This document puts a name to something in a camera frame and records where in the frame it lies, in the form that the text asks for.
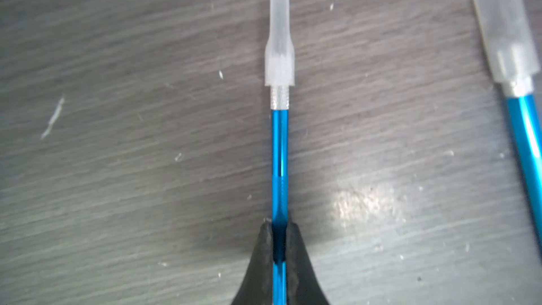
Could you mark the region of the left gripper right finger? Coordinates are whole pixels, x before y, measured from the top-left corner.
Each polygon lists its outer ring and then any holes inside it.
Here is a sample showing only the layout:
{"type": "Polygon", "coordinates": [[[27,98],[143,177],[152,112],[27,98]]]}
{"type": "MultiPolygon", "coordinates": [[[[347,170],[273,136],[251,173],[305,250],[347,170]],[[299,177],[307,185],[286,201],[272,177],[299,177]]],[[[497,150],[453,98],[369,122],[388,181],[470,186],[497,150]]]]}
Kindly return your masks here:
{"type": "Polygon", "coordinates": [[[316,278],[298,224],[290,221],[286,229],[286,274],[288,305],[329,305],[316,278]]]}

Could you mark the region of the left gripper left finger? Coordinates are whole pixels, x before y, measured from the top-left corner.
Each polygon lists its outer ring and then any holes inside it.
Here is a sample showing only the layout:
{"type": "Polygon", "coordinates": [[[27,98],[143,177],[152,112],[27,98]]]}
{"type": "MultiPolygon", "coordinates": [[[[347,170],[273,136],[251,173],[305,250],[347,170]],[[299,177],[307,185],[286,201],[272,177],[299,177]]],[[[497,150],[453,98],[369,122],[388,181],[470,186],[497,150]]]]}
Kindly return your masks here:
{"type": "Polygon", "coordinates": [[[241,286],[231,305],[272,305],[273,235],[272,223],[264,220],[241,286]]]}

